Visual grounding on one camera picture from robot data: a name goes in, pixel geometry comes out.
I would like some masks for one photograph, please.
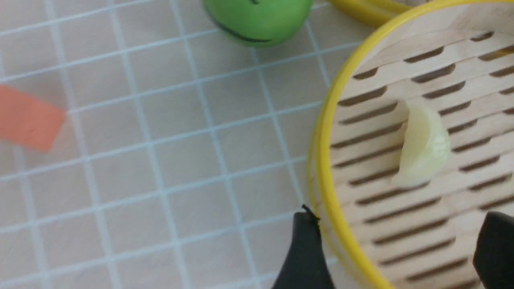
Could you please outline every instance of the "tiled surface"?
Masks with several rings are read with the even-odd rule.
[[[326,0],[259,50],[199,0],[3,0],[0,82],[69,114],[47,154],[0,142],[0,288],[270,288],[321,101],[370,32]]]

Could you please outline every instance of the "bamboo steamer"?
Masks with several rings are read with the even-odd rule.
[[[404,101],[442,115],[452,154],[401,190]],[[466,289],[489,210],[514,214],[514,1],[413,8],[370,36],[327,97],[309,156],[321,228],[364,288]]]

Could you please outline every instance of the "green ball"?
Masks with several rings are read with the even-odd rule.
[[[213,22],[247,46],[270,47],[291,38],[307,19],[313,0],[204,0]]]

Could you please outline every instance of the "orange block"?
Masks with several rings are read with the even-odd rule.
[[[62,109],[0,85],[0,138],[47,152],[65,118]]]

